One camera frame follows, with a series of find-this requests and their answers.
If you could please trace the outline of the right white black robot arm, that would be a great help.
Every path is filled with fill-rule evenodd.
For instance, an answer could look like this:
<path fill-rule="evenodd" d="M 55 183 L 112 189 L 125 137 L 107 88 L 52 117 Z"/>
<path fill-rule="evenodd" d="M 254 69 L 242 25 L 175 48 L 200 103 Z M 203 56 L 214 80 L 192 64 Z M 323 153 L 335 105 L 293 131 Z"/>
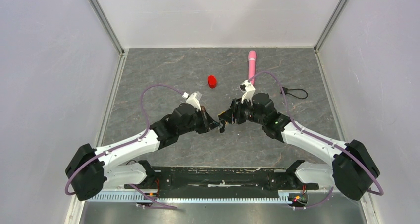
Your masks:
<path fill-rule="evenodd" d="M 223 127 L 247 121 L 259 124 L 271 139 L 296 146 L 323 161 L 293 163 L 286 174 L 286 182 L 292 188 L 309 183 L 331 186 L 355 201 L 367 192 L 373 193 L 372 185 L 378 188 L 377 195 L 384 193 L 377 180 L 379 168 L 362 142 L 335 140 L 306 129 L 278 112 L 266 93 L 258 93 L 250 100 L 234 99 L 218 117 Z"/>

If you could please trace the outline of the yellow black padlock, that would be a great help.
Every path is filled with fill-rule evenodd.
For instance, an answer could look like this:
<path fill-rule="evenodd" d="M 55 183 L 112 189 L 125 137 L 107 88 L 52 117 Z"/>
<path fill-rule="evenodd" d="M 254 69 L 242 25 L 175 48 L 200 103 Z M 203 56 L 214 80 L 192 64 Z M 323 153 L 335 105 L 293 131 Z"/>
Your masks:
<path fill-rule="evenodd" d="M 218 115 L 219 123 L 220 123 L 220 128 L 219 128 L 220 133 L 225 132 L 225 127 L 226 127 L 226 124 L 227 124 L 225 114 L 226 114 L 226 112 L 222 112 Z"/>

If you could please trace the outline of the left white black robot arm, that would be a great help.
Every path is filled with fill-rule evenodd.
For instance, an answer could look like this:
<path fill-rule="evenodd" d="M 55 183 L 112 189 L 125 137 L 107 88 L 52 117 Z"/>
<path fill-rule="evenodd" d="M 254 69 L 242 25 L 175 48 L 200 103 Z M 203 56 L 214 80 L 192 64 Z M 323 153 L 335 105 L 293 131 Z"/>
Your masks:
<path fill-rule="evenodd" d="M 93 148 L 89 143 L 80 146 L 65 169 L 68 182 L 65 193 L 78 200 L 88 200 L 103 188 L 139 184 L 143 188 L 154 185 L 156 176 L 141 162 L 126 165 L 140 155 L 166 148 L 189 132 L 204 134 L 220 124 L 206 111 L 181 103 L 171 114 L 151 124 L 137 135 L 122 141 Z"/>

